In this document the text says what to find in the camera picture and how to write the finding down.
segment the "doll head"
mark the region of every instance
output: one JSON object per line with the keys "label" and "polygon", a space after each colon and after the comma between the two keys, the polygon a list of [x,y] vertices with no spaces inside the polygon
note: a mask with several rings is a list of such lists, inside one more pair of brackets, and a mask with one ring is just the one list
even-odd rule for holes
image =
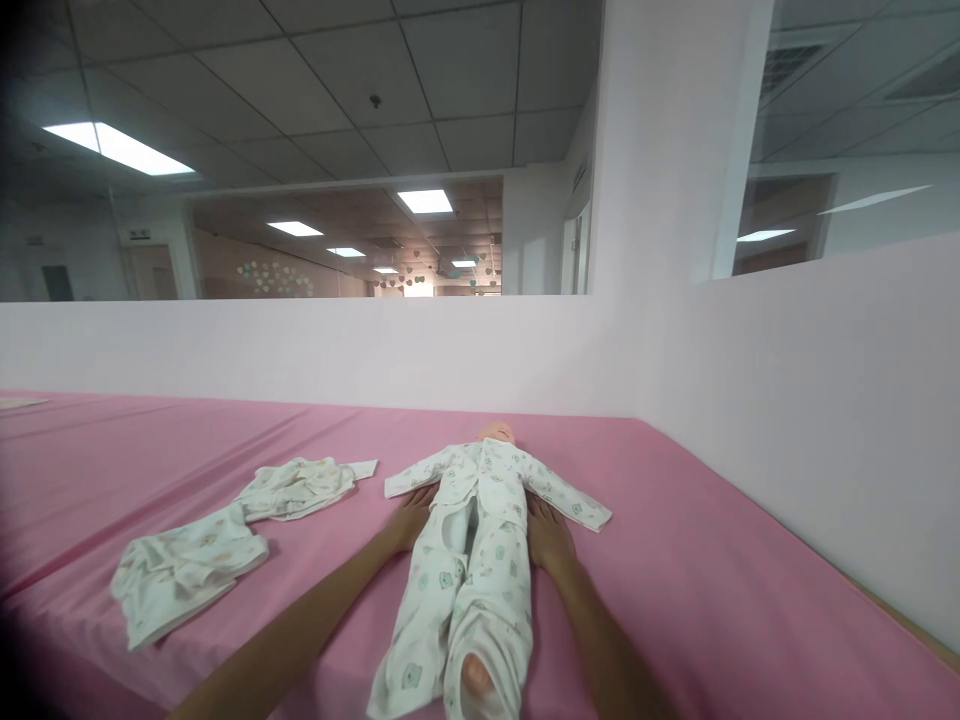
{"label": "doll head", "polygon": [[508,442],[511,445],[517,444],[516,439],[513,437],[513,430],[511,430],[510,426],[504,422],[493,422],[487,425],[477,435],[477,442],[480,442],[485,438],[500,440],[501,442]]}

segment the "glass partition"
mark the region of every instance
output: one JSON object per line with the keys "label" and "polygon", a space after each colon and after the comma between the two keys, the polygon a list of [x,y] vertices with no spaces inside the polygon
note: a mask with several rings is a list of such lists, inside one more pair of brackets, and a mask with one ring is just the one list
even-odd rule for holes
{"label": "glass partition", "polygon": [[721,275],[955,234],[958,197],[960,3],[777,2]]}
{"label": "glass partition", "polygon": [[22,3],[0,297],[584,293],[601,12]]}

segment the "white baby garment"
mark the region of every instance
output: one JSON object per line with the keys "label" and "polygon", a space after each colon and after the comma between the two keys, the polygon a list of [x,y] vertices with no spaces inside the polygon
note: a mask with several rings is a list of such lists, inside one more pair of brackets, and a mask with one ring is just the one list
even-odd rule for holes
{"label": "white baby garment", "polygon": [[[446,448],[388,478],[385,493],[438,479],[367,714],[391,720],[443,695],[448,718],[517,718],[533,649],[524,489],[595,531],[611,513],[527,453],[492,439]],[[494,684],[484,702],[462,688],[470,653]]]}
{"label": "white baby garment", "polygon": [[337,465],[333,458],[294,458],[279,468],[263,467],[223,510],[132,541],[110,584],[127,618],[127,648],[134,652],[156,642],[266,560],[266,541],[246,523],[295,520],[328,507],[376,466],[376,460]]}
{"label": "white baby garment", "polygon": [[131,542],[110,583],[127,618],[127,649],[140,650],[185,623],[268,554],[239,505]]}
{"label": "white baby garment", "polygon": [[354,481],[370,477],[376,468],[376,460],[337,465],[333,458],[294,458],[282,467],[257,470],[253,482],[234,502],[243,508],[247,522],[297,520],[333,505],[354,487]]}

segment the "person's left hand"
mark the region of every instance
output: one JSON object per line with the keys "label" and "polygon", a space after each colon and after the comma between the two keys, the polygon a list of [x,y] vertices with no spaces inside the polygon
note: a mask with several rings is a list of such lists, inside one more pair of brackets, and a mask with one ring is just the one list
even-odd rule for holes
{"label": "person's left hand", "polygon": [[413,544],[420,537],[420,532],[430,517],[430,503],[437,494],[438,487],[439,484],[435,483],[407,495],[403,504],[380,531],[381,537],[393,552],[413,550]]}

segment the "pink sheet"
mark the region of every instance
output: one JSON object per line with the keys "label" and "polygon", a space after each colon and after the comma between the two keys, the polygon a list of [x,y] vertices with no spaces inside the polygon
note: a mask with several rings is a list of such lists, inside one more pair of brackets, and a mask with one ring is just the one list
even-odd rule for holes
{"label": "pink sheet", "polygon": [[[383,498],[385,477],[497,417],[525,450],[613,509],[599,535],[573,528],[578,552],[684,717],[957,717],[960,678],[739,491],[639,421],[44,397],[51,402],[0,413],[4,588],[46,675],[90,669],[82,701],[62,683],[50,688],[75,717],[115,715],[138,698],[148,709],[176,705],[380,527],[396,502]],[[270,559],[159,646],[128,655],[108,590],[126,544],[224,506],[257,467],[296,455],[381,465],[331,508],[255,524]],[[276,717],[364,716],[408,563],[400,558],[377,577]],[[592,717],[573,636],[539,572],[534,625],[525,715]],[[417,717],[442,717],[442,708]]]}

